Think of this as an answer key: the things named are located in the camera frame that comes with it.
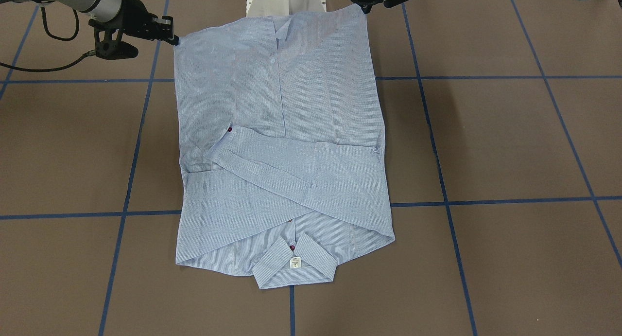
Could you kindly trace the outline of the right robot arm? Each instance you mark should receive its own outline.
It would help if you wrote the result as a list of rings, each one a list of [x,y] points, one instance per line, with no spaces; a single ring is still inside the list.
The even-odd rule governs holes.
[[[158,17],[150,13],[140,0],[7,0],[9,2],[58,2],[89,15],[89,26],[95,33],[96,57],[105,60],[131,59],[138,49],[123,41],[123,35],[179,44],[174,34],[174,20],[170,16]]]

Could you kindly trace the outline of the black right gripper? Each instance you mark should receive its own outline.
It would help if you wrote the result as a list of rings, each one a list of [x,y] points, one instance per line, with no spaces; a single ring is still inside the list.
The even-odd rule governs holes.
[[[150,13],[140,0],[96,0],[88,13],[95,36],[94,54],[104,60],[131,59],[138,48],[123,41],[130,36],[179,45],[174,19]]]

